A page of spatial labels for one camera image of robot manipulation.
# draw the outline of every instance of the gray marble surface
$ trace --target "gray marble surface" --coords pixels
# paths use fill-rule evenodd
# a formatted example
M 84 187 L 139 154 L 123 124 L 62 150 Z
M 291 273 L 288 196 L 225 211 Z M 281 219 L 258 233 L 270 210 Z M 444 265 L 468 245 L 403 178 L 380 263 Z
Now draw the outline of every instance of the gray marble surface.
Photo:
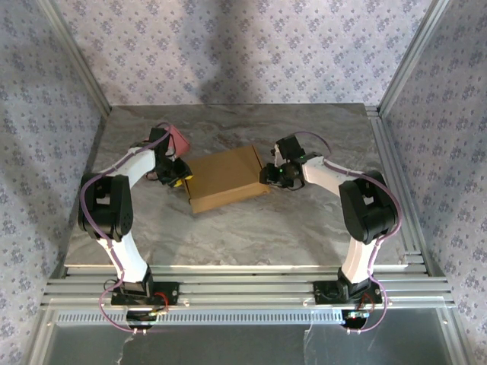
M 191 142 L 184 159 L 254 144 L 265 162 L 275 141 L 299 130 L 322 135 L 332 161 L 354 170 L 379 169 L 380 158 L 362 104 L 137 106 L 113 109 L 94 171 L 116 162 L 160 121 Z M 313 137 L 299 136 L 307 152 L 326 154 Z M 268 195 L 193 214 L 184 188 L 141 179 L 132 189 L 133 236 L 151 265 L 340 265 L 349 246 L 339 198 L 318 186 Z M 400 238 L 383 244 L 377 263 L 396 264 Z M 87 233 L 73 230 L 65 264 L 109 265 Z

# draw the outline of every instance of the patterned wall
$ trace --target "patterned wall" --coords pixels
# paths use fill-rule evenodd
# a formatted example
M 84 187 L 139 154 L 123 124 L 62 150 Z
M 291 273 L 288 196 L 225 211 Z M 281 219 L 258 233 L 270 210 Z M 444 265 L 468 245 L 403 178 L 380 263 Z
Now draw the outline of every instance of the patterned wall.
M 387 116 L 429 249 L 487 363 L 487 3 L 452 5 Z
M 56 1 L 113 105 L 377 105 L 431 2 Z
M 34 0 L 0 2 L 0 363 L 19 363 L 100 120 Z

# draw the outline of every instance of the cardboard box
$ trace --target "cardboard box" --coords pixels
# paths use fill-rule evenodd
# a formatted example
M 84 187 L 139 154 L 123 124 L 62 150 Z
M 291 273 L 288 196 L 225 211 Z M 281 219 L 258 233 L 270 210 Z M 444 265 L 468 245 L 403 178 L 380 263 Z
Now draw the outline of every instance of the cardboard box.
M 187 161 L 192 179 L 185 180 L 193 213 L 240 202 L 270 192 L 259 182 L 263 164 L 254 146 Z

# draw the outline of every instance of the purple cable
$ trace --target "purple cable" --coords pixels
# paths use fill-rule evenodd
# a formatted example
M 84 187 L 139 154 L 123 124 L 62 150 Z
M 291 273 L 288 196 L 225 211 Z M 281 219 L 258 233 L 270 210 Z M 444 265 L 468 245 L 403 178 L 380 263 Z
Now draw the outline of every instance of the purple cable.
M 315 137 L 319 138 L 326 145 L 329 152 L 331 153 L 331 149 L 329 148 L 328 143 L 326 143 L 326 141 L 321 136 L 316 135 L 312 132 L 296 132 L 296 133 L 304 133 L 304 134 L 314 135 Z M 386 292 L 385 287 L 382 285 L 382 283 L 380 283 L 377 279 L 375 279 L 372 276 L 372 268 L 374 266 L 374 262 L 375 262 L 375 259 L 377 258 L 377 254 L 379 252 L 380 245 L 382 245 L 382 242 L 385 239 L 395 235 L 401 229 L 401 225 L 403 224 L 403 211 L 401 210 L 399 201 L 394 196 L 394 194 L 389 190 L 389 188 L 387 188 L 380 181 L 377 181 L 376 179 L 374 179 L 370 176 L 364 175 L 362 173 L 354 173 L 353 171 L 344 170 L 344 169 L 341 169 L 339 167 L 333 166 L 331 163 L 328 163 L 328 161 L 326 161 L 325 158 L 323 158 L 323 164 L 326 167 L 328 167 L 330 170 L 335 171 L 336 173 L 341 173 L 341 174 L 346 175 L 346 176 L 352 176 L 355 178 L 364 179 L 364 180 L 370 182 L 371 184 L 374 184 L 375 186 L 379 187 L 381 190 L 383 190 L 391 198 L 391 200 L 393 201 L 394 206 L 396 207 L 396 210 L 397 210 L 397 224 L 396 224 L 396 226 L 388 234 L 386 234 L 385 236 L 382 236 L 376 240 L 376 242 L 374 244 L 374 249 L 372 250 L 371 257 L 369 259 L 368 267 L 367 267 L 367 272 L 368 272 L 369 278 L 371 279 L 371 281 L 373 283 L 377 284 L 379 286 L 379 288 L 382 290 L 382 292 L 384 293 L 384 311 L 382 312 L 382 315 L 380 316 L 379 320 L 374 325 L 372 325 L 371 327 L 368 327 L 366 329 L 348 328 L 352 332 L 358 332 L 358 333 L 367 332 L 367 331 L 370 331 L 372 329 L 375 329 L 382 322 L 384 317 L 386 316 L 387 301 L 388 301 L 387 292 Z
M 158 126 L 160 125 L 166 125 L 167 127 L 169 126 L 167 123 L 165 122 L 162 122 L 162 123 L 159 123 Z M 120 160 L 115 166 L 109 168 L 108 170 L 106 171 L 103 171 L 102 173 L 92 177 L 91 179 L 89 179 L 82 187 L 81 187 L 81 192 L 80 192 L 80 197 L 79 197 L 79 200 L 80 200 L 80 204 L 81 204 L 81 210 L 83 211 L 83 214 L 84 216 L 86 217 L 86 220 L 88 221 L 88 223 L 93 227 L 93 229 L 100 235 L 101 238 L 105 239 L 107 241 L 107 248 L 108 248 L 108 251 L 110 251 L 110 254 L 113 258 L 113 263 L 115 264 L 116 268 L 118 268 L 118 270 L 120 271 L 120 279 L 111 287 L 107 288 L 101 295 L 100 295 L 100 298 L 98 299 L 98 306 L 100 307 L 100 311 L 101 311 L 101 314 L 103 315 L 103 317 L 108 321 L 110 322 L 114 327 L 116 327 L 117 329 L 121 330 L 121 331 L 124 331 L 124 332 L 133 332 L 133 330 L 131 329 L 128 329 L 128 328 L 123 328 L 121 325 L 118 325 L 116 324 L 104 311 L 103 309 L 103 299 L 105 297 L 105 295 L 107 295 L 107 293 L 109 293 L 110 291 L 112 291 L 113 289 L 119 287 L 120 285 L 122 285 L 123 283 L 123 276 L 124 276 L 124 272 L 123 272 L 123 266 L 122 266 L 122 263 L 120 262 L 118 256 L 116 255 L 115 251 L 113 251 L 113 244 L 112 244 L 112 240 L 100 229 L 100 227 L 95 223 L 94 219 L 92 218 L 90 212 L 88 211 L 88 207 L 86 205 L 86 191 L 88 190 L 88 188 L 94 184 L 96 181 L 98 181 L 99 179 L 101 179 L 102 177 L 106 176 L 106 175 L 109 175 L 111 173 L 114 173 L 115 171 L 117 171 L 120 167 L 122 167 L 128 160 L 130 160 L 132 157 L 136 156 L 137 154 L 140 154 L 146 150 L 149 150 L 151 148 L 154 148 L 156 147 L 158 144 L 160 144 L 164 139 L 166 139 L 170 134 L 170 131 L 167 131 L 167 133 L 165 135 L 163 135 L 162 137 L 160 137 L 158 140 L 150 143 L 150 144 L 147 144 L 145 145 L 144 147 L 138 149 L 137 151 L 135 152 L 132 152 L 131 154 L 127 154 L 122 160 Z

